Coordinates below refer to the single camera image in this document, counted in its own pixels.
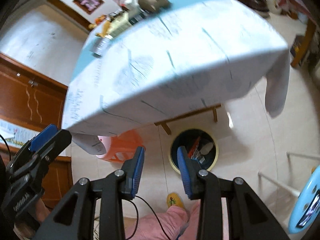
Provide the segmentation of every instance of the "person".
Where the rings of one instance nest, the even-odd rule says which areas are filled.
[[[188,214],[177,193],[167,196],[168,210],[157,214],[162,227],[171,240],[195,240],[198,231],[200,200],[196,201],[190,211],[189,225],[180,236],[180,232],[188,222]],[[134,232],[135,224],[125,230],[125,238]],[[138,228],[131,240],[168,240],[154,214],[139,218]]]

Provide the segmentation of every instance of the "white tablecloth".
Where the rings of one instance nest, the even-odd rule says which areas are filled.
[[[113,136],[243,97],[263,76],[266,109],[281,113],[290,58],[273,27],[236,0],[170,1],[171,9],[130,28],[101,58],[90,52],[101,26],[92,31],[69,85],[64,129],[82,141]]]

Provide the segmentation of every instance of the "wooden table leg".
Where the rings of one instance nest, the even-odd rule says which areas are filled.
[[[293,61],[291,62],[291,66],[295,68],[297,64],[302,60],[302,57],[305,55],[307,52],[309,45],[313,39],[313,35],[315,34],[316,31],[316,25],[308,19],[308,24],[307,24],[307,29],[306,29],[306,34],[303,38],[302,44],[296,53],[296,56],[294,57]]]
[[[172,134],[170,128],[168,127],[168,125],[165,122],[161,123],[161,126],[162,126],[163,130],[165,130],[167,135],[171,135]]]
[[[212,113],[214,122],[218,122],[217,109],[215,107],[212,109]]]

